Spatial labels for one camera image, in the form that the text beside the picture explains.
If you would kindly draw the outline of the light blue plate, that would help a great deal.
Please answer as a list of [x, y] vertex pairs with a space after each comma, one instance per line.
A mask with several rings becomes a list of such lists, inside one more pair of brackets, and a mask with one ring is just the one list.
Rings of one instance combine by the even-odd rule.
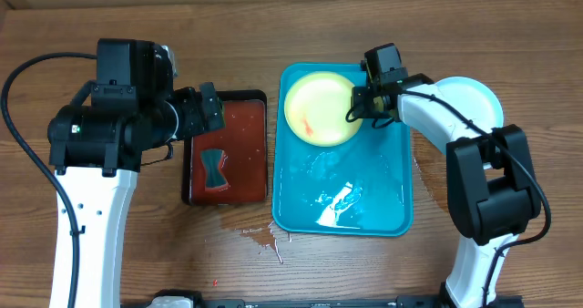
[[470, 77], [447, 77], [435, 84], [447, 103], [484, 131], [504, 126], [502, 105], [485, 84]]

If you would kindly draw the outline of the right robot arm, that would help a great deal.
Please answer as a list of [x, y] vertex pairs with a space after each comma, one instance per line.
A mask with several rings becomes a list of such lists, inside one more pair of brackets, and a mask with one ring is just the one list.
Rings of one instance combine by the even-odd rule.
[[395, 44], [365, 52], [349, 122], [400, 122], [445, 155], [447, 207], [460, 233], [455, 263], [436, 295], [396, 298], [398, 307], [521, 307], [496, 282], [508, 251], [541, 240], [551, 212], [536, 180], [525, 132], [505, 125], [493, 91], [470, 77], [411, 75]]

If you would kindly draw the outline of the dark green sponge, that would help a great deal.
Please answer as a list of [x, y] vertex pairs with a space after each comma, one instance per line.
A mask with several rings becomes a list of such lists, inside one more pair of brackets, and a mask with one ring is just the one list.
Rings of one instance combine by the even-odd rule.
[[206, 149], [201, 151], [200, 160], [205, 171], [205, 190], [227, 189], [229, 183], [222, 170], [226, 160], [225, 152], [222, 149]]

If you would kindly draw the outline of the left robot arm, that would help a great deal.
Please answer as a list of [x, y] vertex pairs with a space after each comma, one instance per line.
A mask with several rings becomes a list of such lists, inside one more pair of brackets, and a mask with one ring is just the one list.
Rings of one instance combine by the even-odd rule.
[[58, 206], [50, 306], [118, 307], [128, 208], [142, 154], [224, 128], [214, 85], [173, 87], [167, 46], [97, 43], [90, 103], [61, 108], [47, 130], [49, 163], [70, 203]]

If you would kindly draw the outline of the yellow-green plate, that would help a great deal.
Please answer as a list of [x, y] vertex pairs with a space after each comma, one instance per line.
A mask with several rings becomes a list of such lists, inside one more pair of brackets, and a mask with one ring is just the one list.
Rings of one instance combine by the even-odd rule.
[[283, 104], [292, 132], [318, 147], [333, 147], [351, 139], [363, 121], [346, 121], [354, 84], [333, 72], [313, 72], [298, 79]]

